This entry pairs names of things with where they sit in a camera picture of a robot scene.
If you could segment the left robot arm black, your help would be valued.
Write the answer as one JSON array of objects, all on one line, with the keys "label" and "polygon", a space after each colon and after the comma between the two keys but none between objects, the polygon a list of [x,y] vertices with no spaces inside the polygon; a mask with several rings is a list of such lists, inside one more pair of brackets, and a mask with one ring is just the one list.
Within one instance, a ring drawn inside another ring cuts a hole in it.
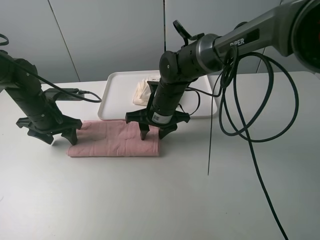
[{"label": "left robot arm black", "polygon": [[56,100],[47,96],[40,81],[33,76],[37,73],[36,66],[27,60],[12,58],[6,51],[0,51],[0,86],[26,115],[19,118],[16,125],[27,128],[30,137],[49,145],[57,134],[75,145],[81,120],[62,114]]}]

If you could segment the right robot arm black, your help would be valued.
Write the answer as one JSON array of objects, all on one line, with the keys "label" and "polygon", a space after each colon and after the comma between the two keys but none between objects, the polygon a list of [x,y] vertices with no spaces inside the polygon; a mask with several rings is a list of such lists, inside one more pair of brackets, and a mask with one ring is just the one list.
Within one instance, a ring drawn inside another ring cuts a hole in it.
[{"label": "right robot arm black", "polygon": [[147,107],[128,112],[127,123],[137,122],[144,139],[150,126],[164,138],[188,113],[177,111],[187,87],[198,78],[222,71],[220,85],[225,88],[236,74],[239,60],[257,56],[260,49],[274,47],[280,55],[295,55],[313,72],[320,70],[320,3],[293,0],[279,5],[249,22],[242,22],[226,35],[190,35],[179,21],[173,23],[184,40],[176,52],[166,51],[159,61],[159,82],[150,82]]}]

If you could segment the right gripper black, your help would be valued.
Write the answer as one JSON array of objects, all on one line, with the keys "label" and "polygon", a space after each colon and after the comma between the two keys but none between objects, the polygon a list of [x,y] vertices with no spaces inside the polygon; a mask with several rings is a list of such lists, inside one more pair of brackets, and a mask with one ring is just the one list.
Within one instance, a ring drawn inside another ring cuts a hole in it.
[{"label": "right gripper black", "polygon": [[162,80],[148,81],[151,94],[146,108],[127,112],[127,123],[139,123],[140,139],[145,140],[150,131],[149,125],[160,128],[159,139],[162,140],[168,134],[177,130],[176,124],[189,122],[190,115],[177,111],[178,104],[187,88],[186,83],[169,84]]}]

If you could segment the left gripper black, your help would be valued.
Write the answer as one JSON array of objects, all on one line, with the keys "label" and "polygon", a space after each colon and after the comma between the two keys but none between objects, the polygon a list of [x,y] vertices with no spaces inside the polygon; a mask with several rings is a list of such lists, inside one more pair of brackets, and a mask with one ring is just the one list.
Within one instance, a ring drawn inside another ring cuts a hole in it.
[{"label": "left gripper black", "polygon": [[28,128],[28,136],[51,145],[53,135],[61,134],[71,145],[77,144],[77,130],[82,127],[80,119],[63,115],[59,110],[24,109],[23,112],[26,117],[19,118],[16,125]]}]

